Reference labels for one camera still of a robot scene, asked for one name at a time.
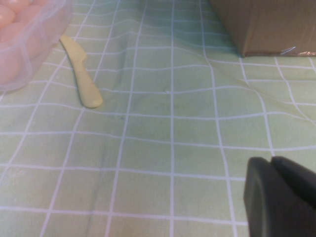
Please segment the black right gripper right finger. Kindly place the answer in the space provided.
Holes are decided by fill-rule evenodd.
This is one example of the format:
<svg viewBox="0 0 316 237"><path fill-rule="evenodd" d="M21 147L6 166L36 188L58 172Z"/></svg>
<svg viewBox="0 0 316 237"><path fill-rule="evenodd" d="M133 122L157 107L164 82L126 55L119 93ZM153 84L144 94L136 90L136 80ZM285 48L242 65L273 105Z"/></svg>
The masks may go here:
<svg viewBox="0 0 316 237"><path fill-rule="evenodd" d="M272 157L272 166L291 190L302 200L316 208L316 174L285 157Z"/></svg>

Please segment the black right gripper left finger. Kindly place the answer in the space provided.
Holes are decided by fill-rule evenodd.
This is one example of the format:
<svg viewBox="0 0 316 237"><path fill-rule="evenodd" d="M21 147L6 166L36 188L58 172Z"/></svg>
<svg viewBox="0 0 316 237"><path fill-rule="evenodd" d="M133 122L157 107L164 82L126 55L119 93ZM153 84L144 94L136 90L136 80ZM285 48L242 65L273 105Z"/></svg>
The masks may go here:
<svg viewBox="0 0 316 237"><path fill-rule="evenodd" d="M252 237L316 235L316 209L291 190L271 161L249 159L243 200Z"/></svg>

